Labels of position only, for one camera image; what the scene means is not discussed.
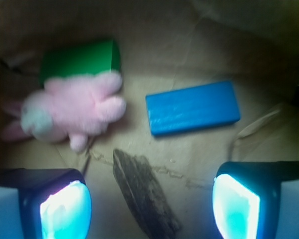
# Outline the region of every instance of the white panel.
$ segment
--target white panel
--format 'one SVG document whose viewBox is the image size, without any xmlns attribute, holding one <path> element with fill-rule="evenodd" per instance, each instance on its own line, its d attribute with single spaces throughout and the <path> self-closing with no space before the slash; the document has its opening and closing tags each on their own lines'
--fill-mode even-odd
<svg viewBox="0 0 299 239">
<path fill-rule="evenodd" d="M 299 180 L 281 184 L 276 239 L 299 239 Z"/>
<path fill-rule="evenodd" d="M 0 239 L 22 239 L 18 190 L 0 187 Z"/>
</svg>

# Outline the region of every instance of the stuffed animal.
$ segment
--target stuffed animal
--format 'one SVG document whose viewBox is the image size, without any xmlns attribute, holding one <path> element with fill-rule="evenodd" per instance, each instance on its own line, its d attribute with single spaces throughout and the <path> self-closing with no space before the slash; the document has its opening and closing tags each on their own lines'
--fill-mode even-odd
<svg viewBox="0 0 299 239">
<path fill-rule="evenodd" d="M 88 137 L 102 134 L 108 124 L 125 113 L 126 102 L 113 95 L 122 85 L 117 72 L 53 78 L 23 102 L 9 102 L 3 110 L 17 120 L 6 126 L 1 138 L 17 141 L 34 137 L 45 142 L 70 138 L 75 152 L 85 149 Z"/>
</svg>

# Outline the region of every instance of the blue foam block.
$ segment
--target blue foam block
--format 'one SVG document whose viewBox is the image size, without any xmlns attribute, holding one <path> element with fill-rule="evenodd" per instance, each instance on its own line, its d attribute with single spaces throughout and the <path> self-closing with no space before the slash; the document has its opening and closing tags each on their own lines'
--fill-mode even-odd
<svg viewBox="0 0 299 239">
<path fill-rule="evenodd" d="M 146 96 L 152 135 L 221 126 L 240 120 L 230 81 Z"/>
</svg>

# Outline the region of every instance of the green block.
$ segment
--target green block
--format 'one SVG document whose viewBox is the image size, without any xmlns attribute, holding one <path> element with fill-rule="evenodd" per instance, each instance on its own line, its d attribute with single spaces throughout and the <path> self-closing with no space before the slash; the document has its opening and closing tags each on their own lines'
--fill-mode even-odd
<svg viewBox="0 0 299 239">
<path fill-rule="evenodd" d="M 50 77 L 68 77 L 120 71 L 119 48 L 114 40 L 103 40 L 81 46 L 47 52 L 42 60 L 39 82 Z"/>
</svg>

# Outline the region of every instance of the cardboard floor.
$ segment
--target cardboard floor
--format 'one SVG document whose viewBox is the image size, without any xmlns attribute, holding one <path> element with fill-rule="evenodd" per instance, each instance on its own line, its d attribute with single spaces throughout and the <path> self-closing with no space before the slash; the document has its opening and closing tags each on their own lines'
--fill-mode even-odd
<svg viewBox="0 0 299 239">
<path fill-rule="evenodd" d="M 90 155 L 85 175 L 93 200 L 88 238 L 146 238 L 114 179 L 114 148 L 149 160 L 182 223 L 177 238 L 187 239 L 220 238 L 211 196 L 214 176 L 223 162 L 299 160 L 299 108 L 290 104 L 299 82 L 298 63 L 266 40 L 196 16 L 182 4 L 170 3 L 161 9 L 146 4 L 125 6 L 130 10 L 126 14 L 118 7 L 113 11 L 97 8 L 75 15 L 84 8 L 78 3 L 69 8 L 56 6 L 65 12 L 58 15 L 58 10 L 52 10 L 51 20 L 43 13 L 35 16 L 33 6 L 28 6 L 31 3 L 19 3 L 23 15 L 14 11 L 16 2 L 0 2 L 0 16 L 6 12 L 0 22 L 0 29 L 4 29 L 0 38 L 5 39 L 0 43 L 0 54 L 10 65 L 33 75 L 0 66 L 0 104 L 38 88 L 40 60 L 50 47 L 83 43 L 104 34 L 113 35 L 120 47 L 124 78 L 120 95 L 128 102 L 127 111 L 105 135 L 96 138 L 89 152 L 78 155 L 68 142 L 0 142 L 0 168 L 82 170 Z M 42 12 L 50 10 L 36 4 Z M 37 31 L 29 19 L 38 21 Z M 9 32 L 12 39 L 4 37 Z M 222 80 L 233 82 L 241 111 L 239 122 L 167 137 L 151 135 L 147 94 Z M 276 109 L 274 118 L 260 123 L 248 137 L 240 137 L 246 127 Z M 0 112 L 0 127 L 7 121 Z"/>
</svg>

